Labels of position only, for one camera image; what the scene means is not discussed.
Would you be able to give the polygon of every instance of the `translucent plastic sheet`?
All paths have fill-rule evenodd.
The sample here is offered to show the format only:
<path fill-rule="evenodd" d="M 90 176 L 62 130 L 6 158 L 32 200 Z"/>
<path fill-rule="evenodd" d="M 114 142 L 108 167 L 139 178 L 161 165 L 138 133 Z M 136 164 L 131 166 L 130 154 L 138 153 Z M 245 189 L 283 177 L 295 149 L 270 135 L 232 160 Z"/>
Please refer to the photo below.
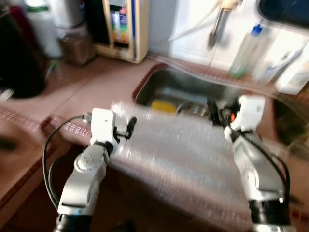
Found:
<path fill-rule="evenodd" d="M 250 228 L 249 205 L 222 127 L 122 102 L 112 110 L 119 130 L 133 116 L 137 124 L 132 138 L 119 144 L 111 166 L 144 183 L 159 200 L 218 228 Z"/>

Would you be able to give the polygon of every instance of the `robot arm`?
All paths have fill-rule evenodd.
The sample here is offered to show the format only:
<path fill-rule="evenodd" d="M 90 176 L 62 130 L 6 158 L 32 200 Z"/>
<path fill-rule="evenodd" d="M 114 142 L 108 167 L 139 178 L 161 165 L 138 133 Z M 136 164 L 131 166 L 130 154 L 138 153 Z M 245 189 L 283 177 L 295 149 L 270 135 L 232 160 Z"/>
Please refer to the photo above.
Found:
<path fill-rule="evenodd" d="M 60 198 L 54 232 L 87 232 L 95 210 L 99 185 L 106 174 L 111 154 L 116 151 L 118 136 L 129 139 L 136 118 L 125 133 L 115 127 L 115 113 L 95 108 L 92 111 L 90 146 L 74 161 L 74 170 L 67 179 Z"/>
<path fill-rule="evenodd" d="M 255 133 L 264 104 L 263 97 L 242 96 L 238 106 L 233 106 L 236 112 L 232 114 L 237 115 L 225 128 L 225 138 L 233 143 L 234 162 L 249 201 L 253 231 L 296 232 L 288 215 L 282 173 L 271 163 L 271 153 Z"/>

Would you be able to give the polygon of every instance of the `kitchen sink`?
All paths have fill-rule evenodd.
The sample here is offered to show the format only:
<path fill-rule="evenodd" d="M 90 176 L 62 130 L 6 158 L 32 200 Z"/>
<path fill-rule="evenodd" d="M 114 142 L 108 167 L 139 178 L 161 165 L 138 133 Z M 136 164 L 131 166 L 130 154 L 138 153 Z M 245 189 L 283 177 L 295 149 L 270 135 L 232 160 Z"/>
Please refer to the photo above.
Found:
<path fill-rule="evenodd" d="M 151 106 L 154 100 L 172 103 L 176 108 L 183 102 L 217 105 L 233 102 L 243 90 L 211 82 L 211 77 L 192 76 L 172 67 L 154 71 L 135 97 L 137 104 Z"/>

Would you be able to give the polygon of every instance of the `white wall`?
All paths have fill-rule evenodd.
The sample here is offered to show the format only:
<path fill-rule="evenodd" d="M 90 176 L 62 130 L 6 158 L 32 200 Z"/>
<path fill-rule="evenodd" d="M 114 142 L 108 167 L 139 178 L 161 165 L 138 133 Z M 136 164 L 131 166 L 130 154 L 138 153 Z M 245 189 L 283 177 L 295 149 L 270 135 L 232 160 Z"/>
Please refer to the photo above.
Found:
<path fill-rule="evenodd" d="M 255 8 L 255 0 L 243 0 L 242 5 L 230 13 L 221 39 L 211 51 L 207 49 L 208 35 L 214 27 L 218 9 L 194 32 L 170 43 L 166 42 L 171 35 L 193 27 L 215 2 L 216 0 L 151 0 L 150 51 L 228 70 L 243 37 L 261 20 Z M 268 58 L 277 58 L 282 50 L 309 36 L 307 31 L 276 23 L 270 23 L 264 31 L 271 38 Z"/>

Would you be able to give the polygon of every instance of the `countertop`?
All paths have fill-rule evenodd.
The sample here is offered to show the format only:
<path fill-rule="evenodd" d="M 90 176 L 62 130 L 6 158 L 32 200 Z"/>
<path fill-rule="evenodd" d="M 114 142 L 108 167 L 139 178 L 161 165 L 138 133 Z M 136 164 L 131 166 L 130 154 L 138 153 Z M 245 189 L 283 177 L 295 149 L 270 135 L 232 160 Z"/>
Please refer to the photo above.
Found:
<path fill-rule="evenodd" d="M 141 64 L 131 64 L 125 61 L 113 60 L 108 58 L 98 57 L 90 64 L 84 67 L 73 67 L 65 63 L 61 63 L 61 75 L 58 74 L 56 78 L 55 74 L 50 76 L 48 85 L 45 90 L 37 97 L 25 100 L 10 99 L 6 102 L 0 103 L 0 109 L 5 118 L 1 118 L 3 123 L 9 124 L 8 126 L 20 128 L 21 119 L 29 122 L 31 121 L 36 128 L 42 129 L 46 126 L 48 121 L 49 125 L 58 125 L 60 121 L 67 119 L 71 116 L 80 115 L 82 112 L 91 112 L 94 107 L 98 108 L 110 108 L 113 101 L 125 101 L 133 103 L 132 92 L 139 85 L 142 79 L 146 76 L 149 70 L 158 64 L 157 61 L 151 59 L 145 59 Z M 267 100 L 267 109 L 272 110 L 272 101 Z M 10 114 L 13 114 L 14 118 L 17 118 L 17 122 L 12 122 Z M 260 125 L 260 131 L 266 132 L 265 135 L 270 139 L 275 139 L 276 135 L 273 128 L 272 118 L 263 120 Z M 26 133 L 29 133 L 27 127 L 23 127 Z M 33 134 L 35 139 L 35 147 L 32 153 L 34 154 L 28 163 L 24 162 L 24 159 L 15 159 L 14 163 L 18 167 L 21 163 L 24 164 L 25 171 L 29 171 L 30 168 L 38 162 L 41 158 L 43 139 L 46 135 L 38 135 L 37 131 L 42 133 L 42 130 L 35 130 L 30 134 Z M 80 145 L 89 144 L 90 133 L 89 127 L 84 126 L 82 122 L 76 122 L 68 124 L 61 130 L 61 136 L 67 141 L 78 143 Z M 9 159 L 3 159 L 1 164 L 6 166 Z M 1 188 L 0 199 L 3 200 L 3 196 L 7 194 L 10 186 L 20 180 L 17 177 L 7 178 L 10 174 L 5 175 L 0 172 L 0 179 L 5 179 L 1 184 L 6 188 Z M 29 182 L 27 178 L 24 178 L 24 184 Z M 21 187 L 15 191 L 15 194 L 21 192 Z M 10 199 L 2 204 L 1 211 L 11 210 L 17 208 L 16 203 L 12 209 L 9 209 Z"/>

